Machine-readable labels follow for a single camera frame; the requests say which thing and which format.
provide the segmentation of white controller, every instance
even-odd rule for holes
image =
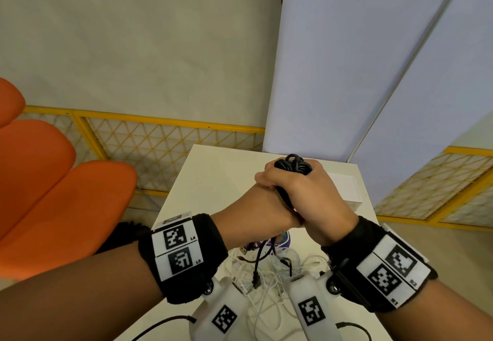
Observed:
[[[324,295],[330,276],[332,272],[329,271],[315,280],[305,271],[285,282],[286,292],[308,341],[342,341]]]
[[[224,277],[218,281],[213,277],[210,294],[203,294],[204,301],[193,313],[197,319],[190,323],[188,331],[193,341],[221,341],[230,334],[238,318],[248,308],[248,298],[231,280]]]

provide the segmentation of orange chair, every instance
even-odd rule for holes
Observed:
[[[123,162],[72,169],[75,149],[54,126],[9,123],[24,106],[21,93],[0,78],[0,277],[16,280],[94,254],[137,184]]]

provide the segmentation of white table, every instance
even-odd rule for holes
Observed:
[[[194,145],[157,217],[156,223],[186,211],[191,211],[192,214],[199,214],[201,212],[213,214],[222,210],[236,201],[255,183],[253,176],[256,172],[262,171],[267,162],[278,157],[281,156],[269,153]],[[357,213],[377,222],[377,217],[373,211],[357,165],[331,161],[320,162],[327,172],[354,176],[363,200]],[[290,233],[291,247],[298,252],[301,259],[312,254],[321,253],[320,246],[309,238],[303,228],[291,229]],[[224,276],[224,271],[220,268],[216,276],[220,279]],[[118,337],[117,341],[128,341],[147,327],[169,316],[178,314],[191,315],[201,301],[202,299],[198,299],[184,305],[170,305],[166,301],[162,301]],[[336,298],[333,303],[334,306],[331,309],[335,321],[358,323],[370,332],[374,340],[391,341],[390,336],[379,323],[376,316],[368,313],[364,307],[346,301],[342,297]],[[290,318],[289,322],[284,322],[285,325],[278,331],[280,336],[277,339],[289,333],[293,328],[301,328],[296,322],[293,318]],[[342,329],[341,333],[345,341],[367,340],[366,335],[362,331],[352,327]],[[246,341],[252,340],[252,337],[245,328],[245,325],[238,324],[232,331],[229,339]],[[288,338],[284,338],[285,341],[305,339],[303,332],[297,332]],[[188,322],[185,320],[176,320],[166,323],[152,330],[142,340],[188,341]]]

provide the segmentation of forearm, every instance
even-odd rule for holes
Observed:
[[[134,243],[0,292],[0,333],[10,341],[113,340],[162,299]]]
[[[378,317],[395,341],[493,339],[493,319],[436,280],[407,305]]]

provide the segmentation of hand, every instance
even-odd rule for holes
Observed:
[[[306,220],[305,227],[313,240],[322,246],[331,245],[358,224],[358,216],[339,195],[334,182],[319,161],[306,160],[312,171],[308,175],[289,172],[265,165],[265,171],[255,175],[257,184],[287,191],[296,211]]]
[[[211,218],[228,250],[267,240],[290,228],[300,227],[302,222],[276,191],[259,184]]]

